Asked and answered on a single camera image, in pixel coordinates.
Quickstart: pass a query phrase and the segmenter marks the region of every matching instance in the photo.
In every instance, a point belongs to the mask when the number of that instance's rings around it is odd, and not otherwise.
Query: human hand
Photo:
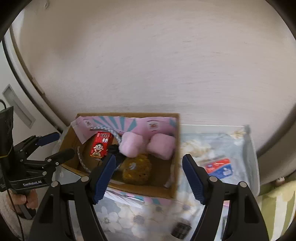
[[[25,204],[27,201],[28,201],[26,204],[27,208],[35,209],[38,207],[38,196],[37,196],[37,192],[35,189],[31,190],[28,196],[12,193],[11,190],[9,190],[9,192],[11,195],[11,199],[15,205],[15,209],[16,209],[17,213],[22,213],[19,206],[17,206],[17,205]],[[9,207],[11,208],[11,210],[14,211],[8,194],[6,194],[6,201],[9,205]]]

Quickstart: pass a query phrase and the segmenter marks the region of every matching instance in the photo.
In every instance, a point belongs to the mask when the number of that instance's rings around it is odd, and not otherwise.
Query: blue gripper pad
[[[38,142],[36,143],[36,145],[37,146],[45,146],[49,143],[57,141],[58,139],[59,139],[59,133],[53,132],[53,133],[48,134],[46,136],[40,137]]]
[[[101,166],[95,168],[91,172],[91,179],[97,180],[93,186],[93,201],[95,204],[104,197],[108,183],[113,175],[115,168],[116,158],[114,155],[109,154],[104,158]]]
[[[196,165],[190,154],[183,156],[182,167],[195,199],[205,205],[208,191],[208,174],[202,167]]]

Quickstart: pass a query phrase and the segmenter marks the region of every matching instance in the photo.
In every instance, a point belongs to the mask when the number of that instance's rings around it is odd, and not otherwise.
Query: cartoon character
[[[104,150],[103,148],[103,144],[102,143],[97,143],[95,146],[94,146],[94,153],[92,154],[93,157],[98,157],[98,158],[101,158],[102,155],[101,155],[101,152]]]

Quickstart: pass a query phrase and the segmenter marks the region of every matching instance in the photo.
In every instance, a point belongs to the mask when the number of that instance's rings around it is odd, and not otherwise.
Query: yellow rubber band
[[[9,154],[10,154],[10,152],[11,152],[11,150],[12,150],[12,148],[13,148],[13,145],[11,146],[11,149],[10,149],[9,153],[8,153],[7,155],[5,155],[5,156],[0,156],[0,159],[1,159],[1,158],[8,157],[8,156],[9,156]]]

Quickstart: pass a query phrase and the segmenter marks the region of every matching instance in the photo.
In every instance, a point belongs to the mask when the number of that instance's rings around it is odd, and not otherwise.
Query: black cable
[[[6,109],[6,104],[3,100],[0,99],[0,102],[4,105],[4,109]]]
[[[5,177],[4,177],[4,174],[3,174],[3,171],[2,171],[3,169],[2,169],[2,166],[1,166],[1,162],[0,162],[0,170],[1,170],[1,172],[2,172],[3,182],[4,182],[4,185],[5,185],[6,191],[7,191],[7,193],[8,193],[9,199],[10,199],[10,201],[11,201],[11,204],[12,204],[12,206],[13,206],[14,212],[15,212],[15,214],[16,214],[16,216],[17,216],[17,220],[18,220],[19,225],[20,225],[20,231],[21,231],[21,233],[22,233],[22,241],[25,241],[24,231],[23,231],[23,229],[22,229],[22,223],[20,222],[20,217],[19,217],[18,214],[17,214],[17,210],[16,210],[16,208],[15,208],[15,205],[14,205],[14,203],[13,203],[13,201],[12,201],[12,198],[11,198],[10,192],[9,192],[8,187],[7,187],[7,185],[6,185]]]

